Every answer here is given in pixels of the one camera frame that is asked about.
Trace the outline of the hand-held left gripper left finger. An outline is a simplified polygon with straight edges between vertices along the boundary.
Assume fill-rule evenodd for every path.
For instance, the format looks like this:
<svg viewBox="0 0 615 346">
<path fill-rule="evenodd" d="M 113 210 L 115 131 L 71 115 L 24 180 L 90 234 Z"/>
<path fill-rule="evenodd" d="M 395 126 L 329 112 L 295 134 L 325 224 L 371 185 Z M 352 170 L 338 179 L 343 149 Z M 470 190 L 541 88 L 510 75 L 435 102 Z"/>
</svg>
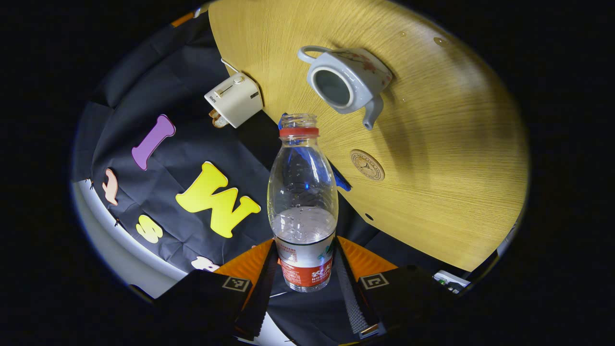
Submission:
<svg viewBox="0 0 615 346">
<path fill-rule="evenodd" d="M 154 300 L 166 337 L 239 342 L 259 336 L 270 300 L 278 253 L 273 239 L 214 272 L 195 269 Z"/>
</svg>

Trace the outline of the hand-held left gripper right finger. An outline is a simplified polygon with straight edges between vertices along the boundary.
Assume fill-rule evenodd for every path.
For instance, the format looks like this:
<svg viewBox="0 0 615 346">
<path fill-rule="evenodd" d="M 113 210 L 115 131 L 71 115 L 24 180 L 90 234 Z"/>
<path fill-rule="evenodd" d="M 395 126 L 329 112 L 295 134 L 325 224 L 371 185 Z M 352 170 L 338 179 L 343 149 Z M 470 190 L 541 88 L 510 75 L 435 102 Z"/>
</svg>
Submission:
<svg viewBox="0 0 615 346">
<path fill-rule="evenodd" d="M 334 262 L 352 332 L 360 340 L 400 340 L 424 335 L 452 307 L 453 290 L 414 265 L 396 266 L 337 236 Z"/>
</svg>

